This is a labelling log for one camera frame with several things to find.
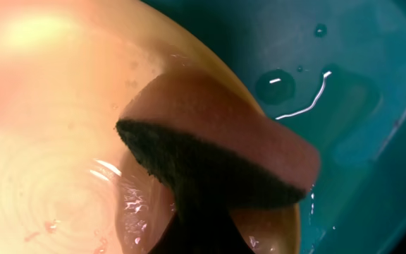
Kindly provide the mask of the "yellow-green plate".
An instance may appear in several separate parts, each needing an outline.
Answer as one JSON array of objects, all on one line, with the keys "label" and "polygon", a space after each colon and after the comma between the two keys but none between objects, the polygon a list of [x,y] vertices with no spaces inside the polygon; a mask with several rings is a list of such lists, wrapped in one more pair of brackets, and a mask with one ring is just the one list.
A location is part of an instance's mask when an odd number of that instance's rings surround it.
[{"label": "yellow-green plate", "polygon": [[115,129],[151,80],[215,53],[141,1],[0,1],[0,254],[146,253],[174,212]]}]

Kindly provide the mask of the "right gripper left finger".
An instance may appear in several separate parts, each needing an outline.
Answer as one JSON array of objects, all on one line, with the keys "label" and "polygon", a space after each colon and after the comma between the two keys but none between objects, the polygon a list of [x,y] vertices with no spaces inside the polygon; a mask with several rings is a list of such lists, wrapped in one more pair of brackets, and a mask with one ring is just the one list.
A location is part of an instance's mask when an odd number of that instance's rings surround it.
[{"label": "right gripper left finger", "polygon": [[184,222],[175,213],[160,239],[149,254],[198,254],[202,253],[201,236],[197,228]]}]

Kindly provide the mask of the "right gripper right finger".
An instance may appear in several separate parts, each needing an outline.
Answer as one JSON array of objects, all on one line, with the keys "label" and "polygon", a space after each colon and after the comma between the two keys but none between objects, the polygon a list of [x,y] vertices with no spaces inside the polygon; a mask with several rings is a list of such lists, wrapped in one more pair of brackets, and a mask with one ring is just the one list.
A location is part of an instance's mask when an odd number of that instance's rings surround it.
[{"label": "right gripper right finger", "polygon": [[207,215],[204,223],[203,253],[253,254],[241,236],[227,210],[216,210]]}]

